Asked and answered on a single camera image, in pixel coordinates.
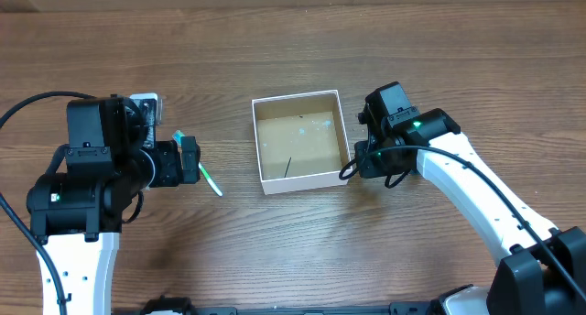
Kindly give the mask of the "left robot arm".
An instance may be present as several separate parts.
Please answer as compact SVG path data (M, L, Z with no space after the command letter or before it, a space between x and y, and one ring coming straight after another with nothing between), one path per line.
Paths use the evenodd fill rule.
M27 194L40 261L43 311L108 314L123 213L144 190L195 184L200 147L192 136L156 139L161 101L154 93L74 100L69 141Z

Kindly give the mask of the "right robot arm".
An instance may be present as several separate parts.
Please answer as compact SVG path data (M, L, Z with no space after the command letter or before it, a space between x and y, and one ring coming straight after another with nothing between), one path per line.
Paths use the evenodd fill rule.
M421 113L397 81L365 98L358 121L368 137L340 172L385 178L388 189L418 173L436 186L481 237L496 266L488 288L456 288L429 314L582 314L585 233L562 231L516 196L443 110Z

